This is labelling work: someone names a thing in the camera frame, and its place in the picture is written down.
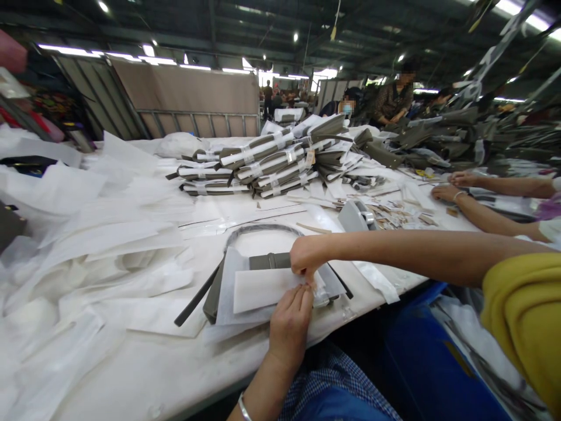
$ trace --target silver bangle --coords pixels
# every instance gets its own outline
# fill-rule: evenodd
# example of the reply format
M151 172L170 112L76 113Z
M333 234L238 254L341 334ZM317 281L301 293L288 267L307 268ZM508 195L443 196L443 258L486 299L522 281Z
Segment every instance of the silver bangle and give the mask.
M460 195L460 194L467 194L465 191L460 191L458 193L456 193L456 195L454 196L452 202L456 203L456 198Z
M253 421L250 417L250 415L247 413L247 409L245 408L244 405L244 393L242 392L240 395L240 398L238 399L238 405L240 406L241 409L241 414L244 417L245 421Z

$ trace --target yellow shirt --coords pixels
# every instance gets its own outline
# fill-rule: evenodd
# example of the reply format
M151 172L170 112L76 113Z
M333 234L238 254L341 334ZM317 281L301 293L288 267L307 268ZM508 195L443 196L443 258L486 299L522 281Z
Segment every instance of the yellow shirt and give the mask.
M483 326L561 419L561 253L527 254L483 280Z

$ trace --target blue checkered pants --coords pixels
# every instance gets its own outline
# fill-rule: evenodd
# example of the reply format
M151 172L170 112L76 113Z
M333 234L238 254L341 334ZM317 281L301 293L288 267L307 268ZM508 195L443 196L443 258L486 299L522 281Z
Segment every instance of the blue checkered pants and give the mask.
M305 364L302 366L286 396L279 421L295 420L314 397L331 387L344 389L394 421L401 421L386 398L352 359L329 341L319 346L317 367L308 370Z

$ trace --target ceiling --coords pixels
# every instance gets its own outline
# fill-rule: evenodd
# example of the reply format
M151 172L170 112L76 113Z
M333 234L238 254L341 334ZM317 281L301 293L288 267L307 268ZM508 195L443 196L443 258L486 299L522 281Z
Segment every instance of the ceiling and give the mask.
M337 36L330 40L338 0L2 0L1 28L18 39L62 42L86 49L141 55L139 45L158 42L157 56L183 53L214 68L239 67L267 56L268 65L311 74L343 66L349 77L391 75L402 54L418 54L418 76L427 87L461 80L500 40L506 17L488 13L469 34L474 4L468 0L342 0ZM542 12L555 20L559 2ZM299 39L294 42L294 33ZM544 44L538 31L519 34L486 78L491 87L515 76ZM536 85L561 63L561 42L549 39L519 86Z

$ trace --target blue bin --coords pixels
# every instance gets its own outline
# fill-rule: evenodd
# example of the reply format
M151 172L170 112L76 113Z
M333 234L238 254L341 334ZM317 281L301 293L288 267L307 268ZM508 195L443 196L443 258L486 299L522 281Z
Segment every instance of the blue bin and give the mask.
M387 327L379 364L386 387L404 420L511 420L429 309L446 286L436 283Z

